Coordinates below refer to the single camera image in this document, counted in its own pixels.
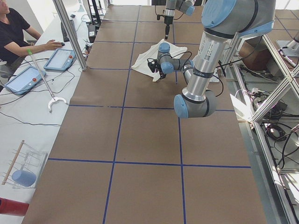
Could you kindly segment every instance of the black shirt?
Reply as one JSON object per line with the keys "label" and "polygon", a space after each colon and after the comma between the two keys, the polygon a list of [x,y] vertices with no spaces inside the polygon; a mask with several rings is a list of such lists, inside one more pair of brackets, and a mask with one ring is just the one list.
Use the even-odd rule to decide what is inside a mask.
{"label": "black shirt", "polygon": [[19,56],[6,50],[4,46],[11,42],[16,42],[20,47],[29,46],[24,41],[23,29],[28,29],[30,25],[13,8],[9,8],[10,13],[6,15],[10,24],[0,21],[0,59],[12,64]]}

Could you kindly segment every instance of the cloth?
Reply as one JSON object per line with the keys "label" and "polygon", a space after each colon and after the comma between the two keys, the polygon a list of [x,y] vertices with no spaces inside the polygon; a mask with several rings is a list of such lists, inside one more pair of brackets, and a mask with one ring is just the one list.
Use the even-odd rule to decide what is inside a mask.
{"label": "cloth", "polygon": [[23,29],[30,27],[29,23],[13,8],[9,8],[10,13],[6,16],[10,24],[0,21],[0,58],[7,61],[8,64],[13,64],[19,56],[6,50],[4,46],[11,42],[16,42],[20,47],[29,46],[24,41]]}
{"label": "cloth", "polygon": [[[162,39],[159,43],[157,43],[156,45],[153,45],[150,47],[150,49],[146,52],[144,52],[143,54],[140,54],[135,62],[134,65],[132,65],[132,69],[153,77],[153,82],[156,82],[159,80],[160,78],[160,74],[159,72],[157,73],[152,73],[151,70],[148,67],[148,62],[147,59],[148,58],[153,58],[156,59],[157,55],[158,55],[158,49],[159,49],[159,45],[161,43],[168,43],[167,41],[165,41],[164,39]],[[170,54],[172,56],[180,54],[180,53],[184,53],[187,51],[186,47],[177,47],[175,45],[173,45],[172,43],[168,43],[170,45]],[[183,54],[174,57],[174,58],[180,58]]]}

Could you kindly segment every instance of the white cloth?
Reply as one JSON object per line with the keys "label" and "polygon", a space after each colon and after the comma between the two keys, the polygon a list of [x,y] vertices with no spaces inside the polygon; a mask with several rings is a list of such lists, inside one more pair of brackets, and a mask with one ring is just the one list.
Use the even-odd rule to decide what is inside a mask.
{"label": "white cloth", "polygon": [[[145,74],[145,75],[153,77],[153,82],[156,82],[156,81],[159,80],[160,74],[159,74],[159,72],[157,72],[157,73],[152,73],[151,72],[151,70],[148,67],[147,59],[148,58],[154,58],[154,59],[157,58],[159,45],[161,43],[168,43],[170,45],[170,54],[172,56],[180,54],[180,53],[184,53],[184,52],[187,51],[186,47],[177,47],[177,46],[173,45],[172,43],[169,43],[169,42],[165,41],[164,39],[162,39],[156,45],[151,46],[148,51],[144,52],[143,54],[140,54],[138,56],[135,64],[132,65],[132,69],[134,69],[134,70],[136,70],[136,71],[138,71],[138,72],[140,72],[142,74]],[[176,56],[174,58],[180,58],[182,55],[183,54],[178,55],[178,56]]]}

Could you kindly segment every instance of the red cup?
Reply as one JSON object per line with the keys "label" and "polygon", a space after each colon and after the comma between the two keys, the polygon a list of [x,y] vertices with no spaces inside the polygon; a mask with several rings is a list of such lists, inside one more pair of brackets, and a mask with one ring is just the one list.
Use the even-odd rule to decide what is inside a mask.
{"label": "red cup", "polygon": [[11,216],[24,216],[28,210],[29,204],[17,202],[0,197],[0,214]]}

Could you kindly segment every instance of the person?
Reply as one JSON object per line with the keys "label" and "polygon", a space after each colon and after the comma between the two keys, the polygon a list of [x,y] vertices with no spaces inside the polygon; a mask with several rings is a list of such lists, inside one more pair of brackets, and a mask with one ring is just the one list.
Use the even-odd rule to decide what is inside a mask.
{"label": "person", "polygon": [[34,54],[44,50],[62,48],[61,42],[55,40],[32,46],[24,41],[23,30],[37,40],[41,37],[41,34],[27,23],[16,10],[8,7],[6,0],[0,0],[0,59],[7,61],[7,66],[12,72],[17,70],[28,55],[28,49]]}

